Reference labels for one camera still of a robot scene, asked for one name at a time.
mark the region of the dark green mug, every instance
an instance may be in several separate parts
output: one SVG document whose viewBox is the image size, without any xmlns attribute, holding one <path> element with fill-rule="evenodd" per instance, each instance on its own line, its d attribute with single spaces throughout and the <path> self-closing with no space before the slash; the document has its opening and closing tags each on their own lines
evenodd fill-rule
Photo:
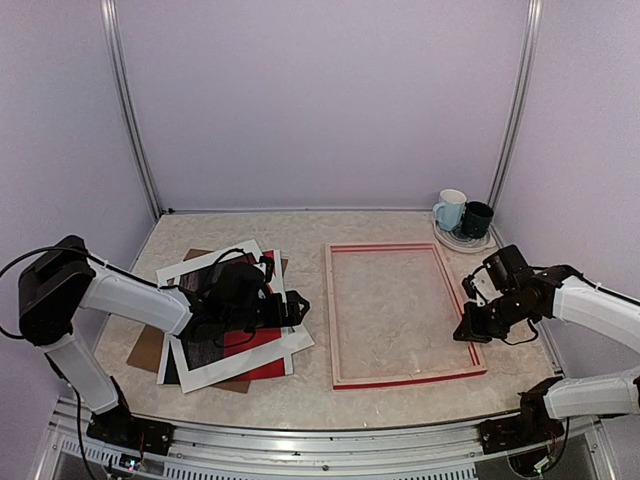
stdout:
<svg viewBox="0 0 640 480">
<path fill-rule="evenodd" d="M 493 209 L 482 202 L 469 202 L 462 217 L 462 233 L 470 238 L 483 238 L 493 220 Z"/>
</svg>

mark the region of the wooden frame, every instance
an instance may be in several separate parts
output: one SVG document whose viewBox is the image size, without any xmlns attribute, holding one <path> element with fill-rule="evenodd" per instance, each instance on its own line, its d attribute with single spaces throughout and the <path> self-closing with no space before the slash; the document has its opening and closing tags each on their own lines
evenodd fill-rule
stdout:
<svg viewBox="0 0 640 480">
<path fill-rule="evenodd" d="M 443 277 L 444 284 L 451 297 L 456 310 L 462 315 L 464 312 L 463 302 L 460 297 L 459 290 L 454 287 L 453 276 L 444 261 L 444 255 L 440 246 L 436 243 L 348 243 L 348 244 L 325 244 L 325 266 L 327 278 L 327 298 L 329 302 L 329 334 L 331 344 L 331 372 L 333 376 L 334 390 L 354 389 L 354 388 L 372 388 L 372 387 L 391 387 L 399 385 L 411 385 L 418 383 L 437 382 L 442 380 L 452 380 L 457 378 L 473 377 L 483 375 L 487 372 L 484 357 L 480 348 L 472 342 L 468 342 L 467 347 L 469 356 L 471 357 L 472 366 L 465 368 L 455 368 L 451 371 L 443 373 L 421 373 L 418 375 L 393 375 L 387 377 L 369 377 L 346 379 L 341 376 L 340 355 L 339 355 L 339 338 L 338 323 L 336 314 L 336 301 L 334 291 L 333 278 L 333 260 L 334 253 L 367 253 L 367 252 L 406 252 L 406 251 L 432 251 L 440 273 Z M 456 325 L 451 325 L 451 332 Z"/>
</svg>

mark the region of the black cable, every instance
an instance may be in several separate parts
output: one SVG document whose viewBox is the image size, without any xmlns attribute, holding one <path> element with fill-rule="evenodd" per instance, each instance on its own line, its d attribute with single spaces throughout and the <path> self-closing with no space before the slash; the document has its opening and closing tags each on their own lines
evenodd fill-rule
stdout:
<svg viewBox="0 0 640 480">
<path fill-rule="evenodd" d="M 529 343 L 529 342 L 533 342 L 534 340 L 537 340 L 538 337 L 540 336 L 540 333 L 538 332 L 538 330 L 536 330 L 536 327 L 533 326 L 533 320 L 531 320 L 530 318 L 527 318 L 527 325 L 529 325 L 529 328 L 533 332 L 533 337 L 527 338 L 526 340 L 522 340 L 520 342 L 515 342 L 515 343 L 507 342 L 504 338 L 501 338 L 501 340 L 507 345 L 509 345 L 510 347 L 514 347 L 516 345 L 522 345 L 523 343 Z"/>
<path fill-rule="evenodd" d="M 80 423 L 81 414 L 82 414 L 82 401 L 80 400 L 80 394 L 74 388 L 74 392 L 76 392 L 76 399 L 78 401 L 78 410 L 76 414 L 76 426 L 78 427 L 78 443 L 80 444 L 80 454 L 82 455 L 82 462 L 84 463 L 84 467 L 87 469 L 87 473 L 91 480 L 97 480 L 93 472 L 91 471 L 91 467 L 89 467 L 89 462 L 87 461 L 87 454 L 84 451 L 84 442 L 82 441 L 82 425 Z"/>
<path fill-rule="evenodd" d="M 567 417 L 567 424 L 564 427 L 564 441 L 562 442 L 562 447 L 560 448 L 560 453 L 558 454 L 557 457 L 555 457 L 553 459 L 553 463 L 551 464 L 551 466 L 549 468 L 547 468 L 546 470 L 543 470 L 543 474 L 548 473 L 549 471 L 553 470 L 558 463 L 560 463 L 560 459 L 562 458 L 562 455 L 564 455 L 564 451 L 567 449 L 567 442 L 569 441 L 569 426 L 570 426 L 570 422 L 571 422 L 571 418 Z"/>
<path fill-rule="evenodd" d="M 22 255 L 20 255 L 17 258 L 14 258 L 13 260 L 11 260 L 8 264 L 6 264 L 4 266 L 4 268 L 2 270 L 0 270 L 0 278 L 2 278 L 4 276 L 5 273 L 7 273 L 11 268 L 15 267 L 18 263 L 26 260 L 29 257 L 33 257 L 34 255 L 38 255 L 40 253 L 46 253 L 46 252 L 72 252 L 75 254 L 79 254 L 82 255 L 84 258 L 88 258 L 89 260 L 92 260 L 93 262 L 97 263 L 98 265 L 105 267 L 109 270 L 112 270 L 114 272 L 117 272 L 121 275 L 124 275 L 125 277 L 128 277 L 132 280 L 136 280 L 140 283 L 143 283 L 147 286 L 153 287 L 153 288 L 158 288 L 158 286 L 155 283 L 149 282 L 143 278 L 140 278 L 132 273 L 127 272 L 126 270 L 122 270 L 118 267 L 114 267 L 113 265 L 110 265 L 108 263 L 105 263 L 103 260 L 100 260 L 97 257 L 94 257 L 93 255 L 91 255 L 89 252 L 87 251 L 83 251 L 83 250 L 79 250 L 77 248 L 72 248 L 72 247 L 58 247 L 58 246 L 51 246 L 51 247 L 42 247 L 42 248 L 36 248 L 35 250 L 31 250 L 30 252 L 24 253 Z M 8 337 L 12 340 L 24 340 L 24 337 L 22 335 L 16 335 L 14 333 L 9 333 L 7 332 L 4 328 L 0 327 L 0 333 L 2 333 L 5 337 Z"/>
<path fill-rule="evenodd" d="M 216 267 L 220 264 L 222 259 L 224 257 L 228 256 L 231 253 L 241 253 L 244 257 L 246 257 L 247 262 L 251 263 L 251 257 L 249 256 L 249 254 L 247 252 L 244 251 L 243 248 L 231 248 L 231 249 L 227 250 L 226 252 L 224 252 L 222 255 L 220 255 L 218 258 L 216 258 L 216 260 L 211 264 L 212 275 L 215 275 Z M 214 282 L 209 283 L 209 285 L 204 285 L 203 287 L 201 287 L 198 290 L 196 290 L 196 295 L 198 297 L 202 297 L 205 293 L 208 293 L 209 290 L 211 290 L 213 288 L 213 286 L 214 286 Z"/>
<path fill-rule="evenodd" d="M 588 280 L 588 279 L 584 278 L 584 276 L 582 274 L 580 274 L 580 276 L 578 276 L 578 278 L 580 280 L 582 280 L 584 283 L 586 283 L 587 285 L 589 285 L 591 288 L 595 288 L 599 292 L 606 293 L 607 295 L 611 295 L 612 297 L 615 297 L 618 300 L 624 300 L 625 302 L 629 302 L 629 303 L 635 305 L 636 307 L 640 307 L 640 300 L 636 300 L 635 298 L 627 297 L 626 295 L 623 295 L 622 293 L 614 292 L 613 290 L 609 290 L 608 288 L 599 287 L 596 283 L 592 282 L 591 280 Z"/>
</svg>

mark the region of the metal frame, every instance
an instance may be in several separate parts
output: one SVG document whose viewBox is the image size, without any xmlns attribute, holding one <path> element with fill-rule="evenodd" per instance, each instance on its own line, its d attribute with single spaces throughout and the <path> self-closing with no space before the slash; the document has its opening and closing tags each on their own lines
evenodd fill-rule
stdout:
<svg viewBox="0 0 640 480">
<path fill-rule="evenodd" d="M 153 216 L 157 221 L 162 216 L 162 214 L 165 213 L 165 210 L 158 195 L 156 184 L 153 180 L 152 170 L 149 166 L 149 162 L 143 148 L 142 137 L 140 134 L 140 129 L 138 127 L 135 110 L 133 108 L 131 92 L 127 81 L 126 65 L 124 52 L 122 49 L 122 41 L 120 38 L 120 30 L 118 27 L 116 0 L 100 0 L 100 4 L 107 37 L 107 45 L 109 47 L 111 64 L 116 81 L 117 93 L 120 99 L 127 133 L 129 135 L 136 167 L 142 181 L 149 208 L 151 209 L 151 212 L 153 213 Z M 522 119 L 522 114 L 525 107 L 527 91 L 529 88 L 529 80 L 533 69 L 535 51 L 538 43 L 541 16 L 542 0 L 529 0 L 527 23 L 525 27 L 524 43 L 522 46 L 522 53 L 520 56 L 520 63 L 518 67 L 516 89 L 511 103 L 511 109 L 507 121 L 507 129 L 500 148 L 498 165 L 494 174 L 494 178 L 492 180 L 489 198 L 487 200 L 487 203 L 494 210 L 497 207 L 498 200 L 504 188 L 507 172 L 511 163 L 516 139 L 518 136 L 518 130 L 520 128 L 520 121 Z M 184 213 L 202 213 L 212 211 L 218 210 L 198 210 L 193 212 L 185 210 Z"/>
<path fill-rule="evenodd" d="M 142 181 L 144 193 L 147 203 L 151 209 L 151 213 L 156 221 L 162 216 L 163 209 L 157 188 L 153 181 L 153 175 L 149 162 L 142 146 L 142 138 L 138 121 L 136 120 L 133 102 L 131 100 L 131 92 L 127 81 L 127 70 L 125 67 L 124 53 L 122 51 L 122 41 L 120 39 L 120 30 L 118 29 L 118 14 L 116 11 L 115 0 L 100 0 L 102 10 L 102 21 L 107 36 L 107 46 L 109 55 L 111 56 L 111 67 L 116 81 L 116 89 L 122 107 L 122 115 L 124 117 L 125 126 L 131 142 L 133 157 L 136 162 L 138 174 Z"/>
<path fill-rule="evenodd" d="M 82 408 L 82 428 L 90 418 Z M 446 472 L 475 478 L 478 461 L 506 456 L 484 455 L 477 425 L 484 419 L 456 423 L 381 430 L 281 431 L 218 427 L 174 421 L 174 442 L 167 457 L 147 454 L 145 463 L 156 475 L 145 478 L 266 480 L 276 478 L 404 478 L 444 479 Z M 570 435 L 586 435 L 600 479 L 615 479 L 610 446 L 599 420 L 578 417 Z M 91 461 L 132 453 L 85 438 Z M 513 455 L 534 447 L 510 451 Z M 39 461 L 29 478 L 50 480 L 62 453 L 79 456 L 76 404 L 61 397 L 39 448 Z M 472 472 L 472 476 L 462 472 Z"/>
<path fill-rule="evenodd" d="M 538 34 L 540 31 L 540 18 L 542 16 L 542 0 L 529 0 L 529 13 L 527 15 L 527 26 L 525 29 L 524 44 L 522 45 L 522 54 L 520 56 L 520 66 L 518 69 L 518 78 L 516 80 L 516 91 L 511 103 L 511 111 L 507 122 L 507 131 L 505 132 L 500 149 L 500 159 L 498 167 L 491 185 L 491 192 L 487 203 L 494 210 L 498 205 L 500 194 L 504 188 L 507 177 L 507 171 L 511 164 L 513 151 L 515 149 L 520 121 L 524 112 L 527 91 L 529 89 L 529 80 L 531 79 L 531 71 L 533 69 L 533 61 L 538 45 Z"/>
</svg>

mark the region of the mug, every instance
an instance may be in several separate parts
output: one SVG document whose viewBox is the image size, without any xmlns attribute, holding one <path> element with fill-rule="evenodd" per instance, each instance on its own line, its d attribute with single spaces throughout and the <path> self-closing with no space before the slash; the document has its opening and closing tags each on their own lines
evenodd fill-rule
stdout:
<svg viewBox="0 0 640 480">
<path fill-rule="evenodd" d="M 433 218 L 445 232 L 450 232 L 458 226 L 462 218 L 467 196 L 459 190 L 450 188 L 440 192 L 440 202 L 433 207 Z"/>
<path fill-rule="evenodd" d="M 482 202 L 469 202 L 464 211 L 462 233 L 470 238 L 484 238 L 493 219 L 493 209 Z"/>
</svg>

